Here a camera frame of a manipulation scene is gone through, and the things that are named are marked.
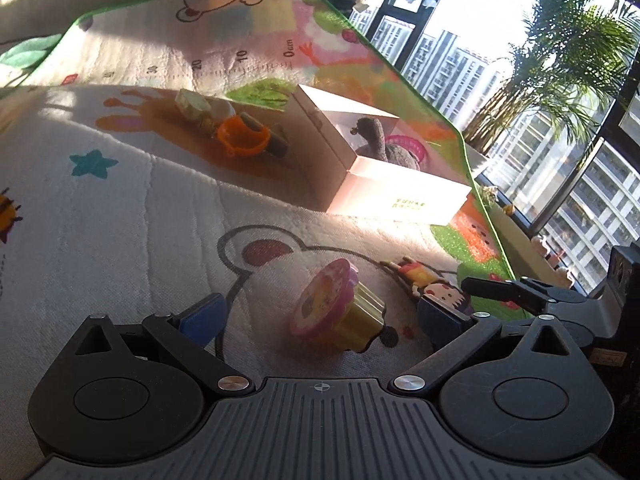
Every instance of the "gray toy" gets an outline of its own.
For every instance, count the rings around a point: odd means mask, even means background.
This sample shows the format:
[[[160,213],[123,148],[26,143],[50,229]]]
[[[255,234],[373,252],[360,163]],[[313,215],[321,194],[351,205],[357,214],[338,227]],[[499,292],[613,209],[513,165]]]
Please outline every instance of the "gray toy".
[[[370,117],[359,118],[356,127],[351,129],[351,134],[361,135],[368,143],[367,146],[362,146],[356,150],[358,155],[376,158],[382,162],[390,162],[397,166],[420,171],[418,159],[413,153],[402,146],[385,142],[385,133],[378,119]]]

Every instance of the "orange plastic cup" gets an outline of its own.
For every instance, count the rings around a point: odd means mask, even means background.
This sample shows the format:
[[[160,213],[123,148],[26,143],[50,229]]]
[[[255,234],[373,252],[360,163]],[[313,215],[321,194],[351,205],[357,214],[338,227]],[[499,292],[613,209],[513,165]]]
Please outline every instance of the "orange plastic cup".
[[[239,116],[234,115],[220,124],[216,136],[226,148],[228,156],[254,156],[267,147],[271,133],[265,126],[259,131],[252,130]]]

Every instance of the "teal star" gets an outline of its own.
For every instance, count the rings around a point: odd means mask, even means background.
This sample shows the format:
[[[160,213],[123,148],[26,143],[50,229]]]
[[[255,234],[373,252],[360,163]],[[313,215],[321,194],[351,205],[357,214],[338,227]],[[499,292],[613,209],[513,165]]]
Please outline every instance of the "teal star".
[[[98,178],[107,178],[107,168],[118,163],[113,158],[104,158],[100,150],[93,150],[86,155],[71,155],[69,158],[76,165],[71,172],[73,176],[92,174]]]

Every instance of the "label sticker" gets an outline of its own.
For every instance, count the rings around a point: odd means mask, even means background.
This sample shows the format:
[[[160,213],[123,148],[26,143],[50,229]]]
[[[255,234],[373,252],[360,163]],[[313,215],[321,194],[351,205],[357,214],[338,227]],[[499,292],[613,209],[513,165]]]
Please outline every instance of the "label sticker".
[[[617,350],[606,350],[604,348],[594,348],[591,351],[589,361],[595,365],[621,367],[625,363],[626,352]]]

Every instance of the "open cardboard box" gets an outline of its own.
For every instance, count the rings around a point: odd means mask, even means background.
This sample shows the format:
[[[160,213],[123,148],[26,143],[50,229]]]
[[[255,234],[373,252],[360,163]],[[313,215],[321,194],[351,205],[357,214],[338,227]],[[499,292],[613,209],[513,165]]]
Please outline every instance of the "open cardboard box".
[[[413,152],[421,171],[359,156],[366,144],[350,130],[378,118],[386,142]],[[471,188],[398,117],[308,86],[298,86],[284,113],[290,150],[319,202],[331,214],[446,225]]]

